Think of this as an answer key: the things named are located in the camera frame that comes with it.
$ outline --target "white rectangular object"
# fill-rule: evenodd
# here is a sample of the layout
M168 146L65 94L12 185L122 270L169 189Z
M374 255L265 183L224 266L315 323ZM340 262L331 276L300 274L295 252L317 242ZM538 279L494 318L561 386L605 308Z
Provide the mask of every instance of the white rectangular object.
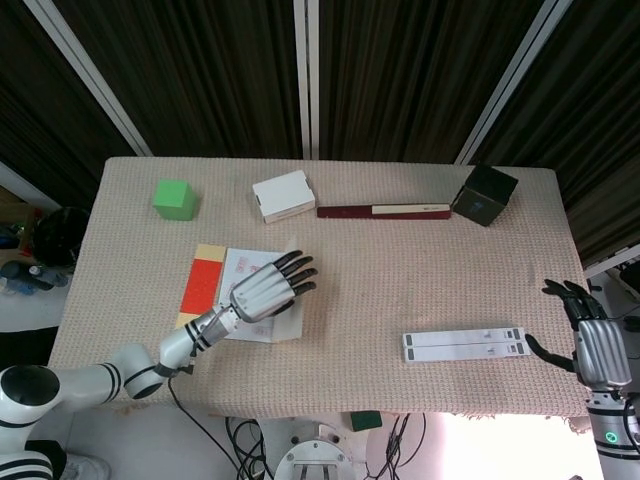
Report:
M406 205L372 205L372 215L389 215L394 213L448 212L448 203L406 204Z
M523 328L486 328L478 330L450 330L444 332L405 333L405 347L430 347L438 345L465 345L472 343L502 343L524 341Z
M253 272L269 262L280 258L283 253L256 250L227 249L220 282L218 303L228 303L233 287ZM300 300L275 317L267 317L257 323L241 323L238 330L225 338L252 342L275 343L302 336L303 310Z
M527 355L531 355L531 351L524 340L521 342L474 343L470 345L441 345L404 349L406 363L484 360L524 357Z
M316 198L302 170L253 185L264 223L272 223L316 206Z

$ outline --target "dark green cube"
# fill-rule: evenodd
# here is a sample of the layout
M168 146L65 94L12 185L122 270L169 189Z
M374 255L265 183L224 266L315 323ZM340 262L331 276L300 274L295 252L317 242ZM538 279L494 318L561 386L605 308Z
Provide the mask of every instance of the dark green cube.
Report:
M453 201L453 211L487 227L505 209L517 184L517 178L476 165Z
M376 411L351 412L351 426L354 432L378 428L382 426L382 416Z

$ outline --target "black band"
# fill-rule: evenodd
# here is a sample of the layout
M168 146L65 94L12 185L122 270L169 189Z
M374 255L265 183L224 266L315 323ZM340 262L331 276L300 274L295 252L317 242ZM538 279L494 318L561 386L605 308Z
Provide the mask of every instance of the black band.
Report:
M175 368L165 367L161 363L153 367L153 371L158 375L160 375L161 377L165 377L165 378L171 378L176 373Z
M109 395L107 395L107 398L105 399L105 401L102 402L102 403L107 403L111 399L111 395L113 395L113 391L116 388L116 377L114 377L111 369L107 367L104 363L101 363L100 366L103 367L107 372L109 372L109 376L111 377L111 391L109 392Z
M603 452L599 448L597 450L598 455L602 455L604 457L617 458L618 460L640 460L640 455L625 455L624 453Z
M191 325L191 328L193 328L194 332L198 332L198 328L196 327L196 321L195 320L191 320L189 322L189 325ZM202 342L207 348L211 347L211 344L209 342L207 342L207 339L204 338L204 336L202 336L201 333L202 332L198 332L198 335L196 336L198 341Z
M45 480L53 480L53 476L47 472L20 472L12 473L6 477L0 477L0 480L20 480L21 478L44 478Z
M109 365L111 368L113 368L113 371L116 372L116 377L118 380L116 391L113 393L113 396L109 399L109 401L111 401L118 396L118 393L120 393L120 387L122 386L122 377L120 376L120 371L115 367L113 363L105 363L105 365Z
M151 365L150 367L143 368L143 369L142 369L142 370L140 370L139 372L134 373L133 375L131 375L129 378L127 378L127 379L124 381L124 386L126 387L126 386L127 386L127 383L129 383L129 382L131 382L131 381L135 380L136 378L138 378L138 377L139 377L140 375L142 375L143 373L146 373L146 372L148 372L149 370L153 370L154 368L155 368L155 365Z
M187 331L187 333L189 334L189 338L191 338L191 341L193 342L193 344L198 347L198 350L200 350L201 352L204 352L204 348L202 348L202 346L196 341L197 338L197 334L196 336L193 335L193 333L191 332L191 329L189 328L189 324L185 323L184 324L184 328Z
M40 460L39 458L27 458L24 460L15 460L13 462L0 465L0 472L4 470L10 470L17 467L46 467L51 470L51 464L46 460Z
M610 448L612 450L635 450L636 449L636 447L634 447L633 445L616 445L615 443L601 442L600 440L594 440L594 442L596 442L596 445L598 445L599 447Z
M607 410L607 409L599 409L599 408L589 408L587 407L587 411L589 413L593 413L594 415L600 415L602 417L624 417L624 409L620 409L620 410ZM636 411L633 408L630 408L629 411L629 416L635 415Z
M206 338L204 338L204 337L200 337L200 341L201 341L202 343L204 343L204 345L205 345L207 348L211 347L211 344L210 344L209 342L207 342L207 339L206 339Z
M9 423L9 422L3 422L2 420L0 420L0 427L4 427L4 428L24 428L24 427L28 427L30 425L33 425L38 420L36 420L35 422L30 422L30 423Z

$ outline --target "white robotic arm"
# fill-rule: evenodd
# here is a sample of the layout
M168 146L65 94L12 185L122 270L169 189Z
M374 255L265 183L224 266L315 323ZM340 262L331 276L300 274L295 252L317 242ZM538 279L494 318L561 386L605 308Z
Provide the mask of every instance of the white robotic arm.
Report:
M593 437L605 480L640 479L640 428L625 389L631 371L618 324L609 320L602 305L584 288L565 281L545 280L542 291L560 297L573 329L573 358L549 353L531 335L531 351L545 362L569 373L587 387L586 402Z
M141 344L126 345L106 363L75 370L18 365L0 373L0 480L51 479L51 465L38 452L24 450L34 425L48 411L77 411L110 402L124 388L134 400L158 390L165 380L189 371L199 352L233 332L291 307L315 288L305 280L313 268L296 273L311 257L288 253L240 282L221 305L176 329L160 344L154 362Z

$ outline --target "white box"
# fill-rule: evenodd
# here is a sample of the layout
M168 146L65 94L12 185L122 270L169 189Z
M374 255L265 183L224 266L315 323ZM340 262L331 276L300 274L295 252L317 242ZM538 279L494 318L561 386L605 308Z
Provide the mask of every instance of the white box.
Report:
M524 340L508 343L473 343L470 345L441 345L404 349L404 360L407 363L484 360L527 355L531 355L531 350Z
M253 186L264 223L306 212L316 206L307 177L302 170L287 173Z
M503 343L524 340L523 328L485 328L478 330L449 330L445 332L405 333L405 347L464 345L471 343Z

